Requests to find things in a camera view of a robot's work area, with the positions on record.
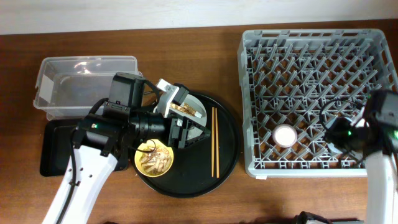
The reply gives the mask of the pink plastic cup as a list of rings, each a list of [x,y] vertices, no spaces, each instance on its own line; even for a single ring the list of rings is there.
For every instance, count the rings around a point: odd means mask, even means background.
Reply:
[[[281,124],[273,130],[272,138],[280,147],[291,147],[297,142],[298,135],[291,125]]]

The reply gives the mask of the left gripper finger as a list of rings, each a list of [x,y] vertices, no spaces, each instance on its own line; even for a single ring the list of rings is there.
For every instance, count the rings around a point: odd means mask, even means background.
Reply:
[[[187,123],[188,123],[188,132],[192,132],[193,134],[196,134],[197,136],[209,136],[211,134],[211,131],[204,125],[201,125],[200,123],[197,123],[196,121],[187,118]]]
[[[202,140],[208,139],[210,137],[210,134],[202,134],[200,136],[197,136],[195,138],[189,139],[185,141],[185,148],[188,148]]]

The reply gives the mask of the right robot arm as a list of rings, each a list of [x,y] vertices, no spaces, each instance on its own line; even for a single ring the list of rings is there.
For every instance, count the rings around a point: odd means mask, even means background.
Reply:
[[[335,118],[325,124],[323,110],[331,103],[344,101],[360,113],[353,120]],[[397,93],[373,90],[366,104],[347,98],[325,103],[319,113],[325,130],[324,140],[343,154],[357,152],[368,177],[366,223],[397,223]]]

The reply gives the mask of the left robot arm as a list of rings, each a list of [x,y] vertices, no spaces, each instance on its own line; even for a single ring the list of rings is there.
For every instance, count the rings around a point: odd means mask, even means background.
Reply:
[[[210,137],[205,125],[170,109],[172,103],[182,106],[188,94],[183,85],[116,73],[109,96],[97,101],[71,132],[68,165],[43,222],[86,223],[122,154],[139,152],[142,142],[185,149]]]

